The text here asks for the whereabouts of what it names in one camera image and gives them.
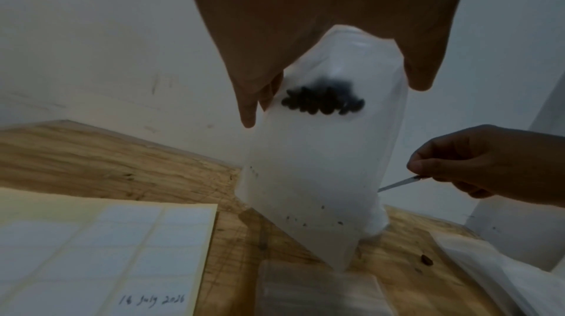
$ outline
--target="white wall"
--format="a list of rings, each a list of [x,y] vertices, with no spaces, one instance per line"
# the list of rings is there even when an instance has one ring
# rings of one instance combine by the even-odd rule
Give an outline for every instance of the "white wall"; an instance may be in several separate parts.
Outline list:
[[[565,74],[530,129],[565,136]],[[503,254],[544,270],[550,271],[565,256],[565,208],[489,198],[478,204],[466,224]],[[556,273],[565,276],[565,261]]]
[[[412,93],[383,183],[429,138],[527,128],[565,70],[562,0],[462,0],[432,91]],[[192,0],[0,0],[0,124],[71,119],[240,164],[225,69]],[[464,222],[476,202],[432,181],[385,202]]]

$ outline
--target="hand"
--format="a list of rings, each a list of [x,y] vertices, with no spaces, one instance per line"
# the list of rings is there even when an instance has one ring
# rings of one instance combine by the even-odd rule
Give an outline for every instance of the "hand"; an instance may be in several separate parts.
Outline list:
[[[459,0],[196,0],[233,84],[241,121],[255,125],[283,69],[335,24],[393,38],[413,89],[431,87]]]
[[[407,167],[474,198],[497,194],[565,207],[563,137],[483,125],[429,140]]]

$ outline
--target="wooden table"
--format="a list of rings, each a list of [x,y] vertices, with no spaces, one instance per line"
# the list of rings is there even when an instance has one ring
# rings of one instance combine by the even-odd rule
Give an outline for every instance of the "wooden table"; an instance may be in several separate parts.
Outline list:
[[[196,315],[252,315],[264,259],[321,262],[233,194],[238,168],[71,122],[0,132],[0,185],[82,197],[216,203],[218,215]],[[430,231],[464,227],[387,208],[380,240],[362,242],[351,270],[374,274],[400,315],[498,315]],[[432,267],[420,261],[425,253]]]

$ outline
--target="pile of beans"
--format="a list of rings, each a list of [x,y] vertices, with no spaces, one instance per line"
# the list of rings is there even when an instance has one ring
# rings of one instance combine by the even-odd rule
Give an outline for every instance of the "pile of beans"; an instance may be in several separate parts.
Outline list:
[[[311,115],[318,111],[325,115],[333,114],[335,111],[340,115],[345,115],[349,112],[358,112],[365,107],[365,100],[355,97],[349,89],[301,87],[289,89],[287,94],[288,96],[281,102],[284,107],[290,110],[299,109]]]

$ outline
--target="metal tool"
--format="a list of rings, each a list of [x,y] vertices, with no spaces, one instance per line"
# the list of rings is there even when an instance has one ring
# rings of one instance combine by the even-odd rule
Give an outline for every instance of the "metal tool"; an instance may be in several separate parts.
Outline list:
[[[383,191],[386,191],[386,190],[388,190],[388,189],[392,189],[392,188],[396,188],[396,187],[399,187],[399,186],[407,185],[407,184],[412,183],[412,182],[421,181],[422,179],[426,179],[426,178],[429,178],[429,177],[426,177],[426,176],[419,176],[419,175],[412,176],[412,177],[410,177],[410,178],[403,179],[402,181],[393,183],[393,184],[391,184],[391,185],[388,185],[388,186],[385,186],[385,187],[381,187],[381,188],[378,189],[377,192],[383,192]]]

